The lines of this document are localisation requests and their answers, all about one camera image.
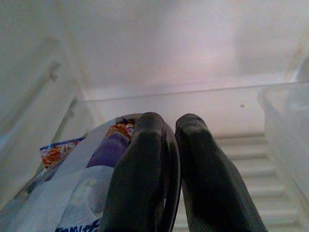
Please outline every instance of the plastic container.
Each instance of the plastic container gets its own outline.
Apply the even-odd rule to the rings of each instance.
[[[265,135],[309,198],[309,83],[270,87],[259,95]]]

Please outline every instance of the clear plastic bin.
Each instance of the clear plastic bin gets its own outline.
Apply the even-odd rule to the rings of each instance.
[[[259,95],[265,135],[273,150],[309,196],[309,83],[270,87]]]

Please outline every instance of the white plastic surface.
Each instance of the white plastic surface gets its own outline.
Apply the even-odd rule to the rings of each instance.
[[[46,39],[7,74],[14,78],[0,93],[0,209],[36,173],[40,147],[52,142],[74,98],[56,40]]]
[[[308,0],[56,2],[85,100],[293,82],[309,51]]]
[[[288,84],[260,94],[266,137],[309,197],[309,83]]]
[[[157,112],[175,129],[187,113],[202,117],[215,137],[264,133],[264,112],[257,102],[262,87],[223,89],[102,101],[86,101],[96,125],[120,115]]]

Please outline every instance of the snack package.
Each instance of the snack package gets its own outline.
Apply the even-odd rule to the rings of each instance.
[[[85,137],[72,139],[60,143],[50,144],[40,148],[40,154],[45,168],[57,163],[60,159],[65,158],[72,149],[84,140]]]
[[[117,124],[110,121],[93,129],[86,138],[42,147],[40,152],[45,169],[12,200],[13,204],[6,213],[16,208],[15,202],[18,202],[18,211],[10,214],[3,227],[5,231],[96,231],[114,167],[128,148],[133,130],[134,124],[129,121]],[[88,159],[87,152],[92,153]],[[77,168],[81,159],[88,160],[84,170]],[[39,205],[38,199],[46,205]]]

